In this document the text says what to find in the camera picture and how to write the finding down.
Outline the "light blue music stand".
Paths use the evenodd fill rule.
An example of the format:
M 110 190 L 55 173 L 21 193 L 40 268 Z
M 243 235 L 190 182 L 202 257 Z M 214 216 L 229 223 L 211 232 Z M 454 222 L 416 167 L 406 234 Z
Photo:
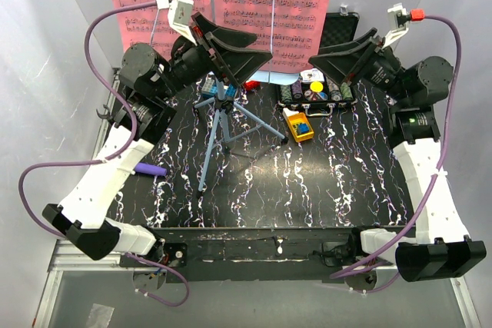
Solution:
M 261 120 L 258 116 L 251 113 L 249 110 L 244 108 L 242 105 L 237 103 L 234 100 L 234 95 L 229 96 L 226 95 L 226 90 L 224 89 L 224 83 L 219 81 L 217 78 L 216 87 L 217 91 L 213 98 L 209 98 L 201 103 L 198 103 L 194 106 L 195 110 L 198 110 L 201 107 L 204 107 L 207 104 L 214 104 L 214 116 L 212 122 L 212 128 L 210 137 L 208 140 L 208 146 L 205 151 L 205 159 L 203 163 L 203 167 L 201 170 L 201 177 L 196 193 L 197 199 L 200 199 L 203 196 L 203 192 L 205 189 L 205 179 L 208 172 L 208 167 L 211 159 L 212 150 L 217 147 L 219 144 L 227 144 L 232 141 L 236 141 L 238 138 L 244 137 L 253 131 L 258 131 L 260 128 L 265 128 L 267 131 L 276 135 L 281 139 L 281 144 L 288 143 L 288 137 L 281 132 L 274 129 L 272 126 Z M 234 137 L 230 135 L 229 127 L 228 127 L 228 115 L 233 109 L 238 109 L 243 115 L 252 119 L 257 125 L 252 129 L 249 129 L 242 134 L 238 134 Z

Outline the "black microphone stand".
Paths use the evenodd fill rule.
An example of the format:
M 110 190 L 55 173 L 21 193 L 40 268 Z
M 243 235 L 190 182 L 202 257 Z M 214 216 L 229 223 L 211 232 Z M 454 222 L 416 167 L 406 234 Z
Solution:
M 103 111 L 96 110 L 96 114 L 98 118 L 102 121 L 107 121 L 109 125 L 113 125 L 115 122 L 114 115 L 111 112 L 111 109 L 106 104 L 102 105 Z

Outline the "purple toy microphone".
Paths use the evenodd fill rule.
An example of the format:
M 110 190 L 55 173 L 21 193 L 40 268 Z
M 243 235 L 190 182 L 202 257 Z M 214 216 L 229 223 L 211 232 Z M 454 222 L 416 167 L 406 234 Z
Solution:
M 135 166 L 135 172 L 151 176 L 164 177 L 167 175 L 167 169 L 153 164 L 138 163 Z

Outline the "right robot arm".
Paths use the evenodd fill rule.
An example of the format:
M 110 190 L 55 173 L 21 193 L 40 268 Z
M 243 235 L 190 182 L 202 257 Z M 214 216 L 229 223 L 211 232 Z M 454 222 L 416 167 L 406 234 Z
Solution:
M 394 265 L 407 282 L 462 277 L 487 255 L 472 240 L 450 192 L 443 168 L 447 143 L 434 104 L 450 100 L 457 69 L 440 56 L 409 68 L 372 28 L 357 40 L 321 48 L 309 62 L 341 85 L 367 81 L 394 100 L 384 114 L 384 133 L 404 174 L 414 214 L 399 232 L 382 227 L 355 230 L 347 245 L 351 265 L 331 278 L 365 273 L 372 260 Z

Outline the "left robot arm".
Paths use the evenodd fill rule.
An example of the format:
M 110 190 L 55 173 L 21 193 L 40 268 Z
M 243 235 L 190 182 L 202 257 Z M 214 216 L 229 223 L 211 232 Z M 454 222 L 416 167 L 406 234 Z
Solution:
M 146 266 L 158 265 L 164 240 L 146 226 L 107 217 L 115 195 L 137 164 L 151 152 L 175 109 L 167 104 L 178 92 L 209 73 L 236 87 L 271 60 L 269 51 L 253 49 L 257 36 L 214 24 L 197 12 L 190 36 L 179 36 L 166 60 L 150 44 L 139 42 L 123 55 L 119 81 L 128 108 L 114 116 L 108 136 L 75 188 L 59 203 L 47 204 L 42 216 L 93 260 L 112 252 L 133 253 Z

